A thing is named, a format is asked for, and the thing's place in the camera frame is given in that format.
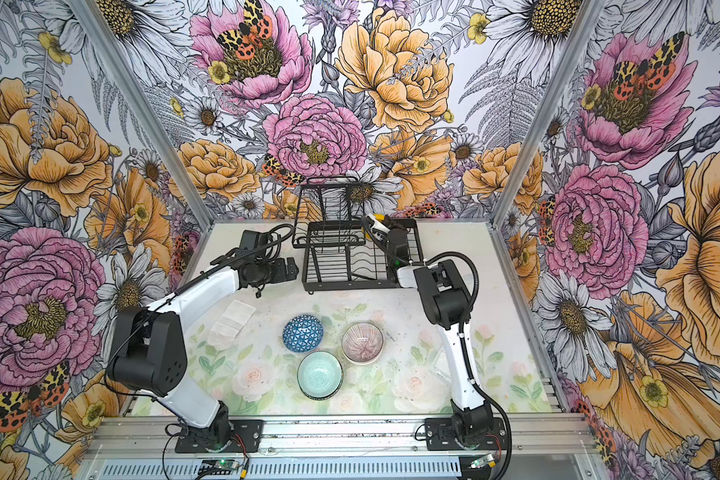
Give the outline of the blue triangle patterned bowl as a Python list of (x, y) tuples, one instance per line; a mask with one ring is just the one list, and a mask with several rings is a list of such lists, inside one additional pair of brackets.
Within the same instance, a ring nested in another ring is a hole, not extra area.
[(314, 315), (303, 314), (289, 320), (282, 332), (285, 348), (294, 353), (308, 353), (322, 342), (324, 327)]

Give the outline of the light green bowl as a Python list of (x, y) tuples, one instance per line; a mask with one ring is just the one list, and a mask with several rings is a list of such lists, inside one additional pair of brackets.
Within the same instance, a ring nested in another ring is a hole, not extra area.
[(297, 381), (302, 393), (312, 400), (325, 400), (341, 387), (343, 368), (330, 352), (316, 351), (300, 363)]

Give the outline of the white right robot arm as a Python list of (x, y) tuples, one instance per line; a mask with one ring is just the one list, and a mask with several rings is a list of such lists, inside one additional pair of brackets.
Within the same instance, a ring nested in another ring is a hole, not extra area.
[(361, 227), (385, 259), (385, 269), (404, 289), (418, 292), (430, 324), (439, 328), (451, 383), (451, 424), (460, 445), (473, 446), (494, 428), (493, 399), (482, 389), (469, 333), (479, 293), (479, 273), (461, 252), (445, 251), (429, 259), (410, 257), (408, 232), (398, 222), (371, 214)]

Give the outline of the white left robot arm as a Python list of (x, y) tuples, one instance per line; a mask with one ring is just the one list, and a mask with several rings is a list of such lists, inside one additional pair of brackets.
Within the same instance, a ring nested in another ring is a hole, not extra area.
[(191, 445), (221, 451), (233, 441), (227, 406), (187, 373), (188, 327), (223, 298), (245, 288), (260, 295), (270, 284), (293, 281), (298, 267), (280, 256), (295, 233), (290, 224), (245, 230), (240, 243), (175, 292), (118, 314), (105, 378), (147, 395), (180, 421)]

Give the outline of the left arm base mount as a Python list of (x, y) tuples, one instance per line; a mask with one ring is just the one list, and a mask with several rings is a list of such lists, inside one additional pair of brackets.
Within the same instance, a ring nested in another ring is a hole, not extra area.
[(231, 419), (228, 407), (218, 402), (218, 411), (207, 427), (187, 424), (182, 427), (175, 451), (180, 454), (256, 453), (259, 449), (264, 421)]

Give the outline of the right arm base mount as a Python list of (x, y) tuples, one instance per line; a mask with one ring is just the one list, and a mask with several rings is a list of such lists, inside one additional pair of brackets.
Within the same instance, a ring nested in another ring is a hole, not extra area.
[(450, 417), (424, 420), (424, 441), (429, 451), (506, 450), (511, 433), (508, 421), (490, 402), (458, 407), (451, 402)]

